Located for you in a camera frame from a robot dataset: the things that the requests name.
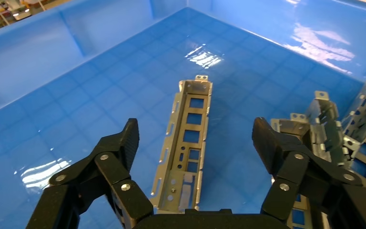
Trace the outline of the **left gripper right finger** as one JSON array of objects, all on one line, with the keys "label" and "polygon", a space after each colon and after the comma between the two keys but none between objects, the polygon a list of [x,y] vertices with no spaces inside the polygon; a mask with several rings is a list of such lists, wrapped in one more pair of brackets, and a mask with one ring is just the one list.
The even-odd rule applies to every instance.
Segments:
[{"label": "left gripper right finger", "polygon": [[355,173],[315,156],[292,135],[258,117],[254,147],[274,183],[261,213],[286,223],[298,195],[327,215],[333,229],[366,229],[366,187]]}]

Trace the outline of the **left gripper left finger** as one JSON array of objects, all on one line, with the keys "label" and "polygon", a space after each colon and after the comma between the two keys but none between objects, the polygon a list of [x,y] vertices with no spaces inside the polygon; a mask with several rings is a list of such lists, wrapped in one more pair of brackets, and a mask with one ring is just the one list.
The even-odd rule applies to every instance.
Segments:
[{"label": "left gripper left finger", "polygon": [[121,132],[102,137],[87,157],[49,179],[27,228],[76,229],[102,196],[125,229],[151,216],[152,204],[130,175],[138,145],[138,121],[130,118]]}]

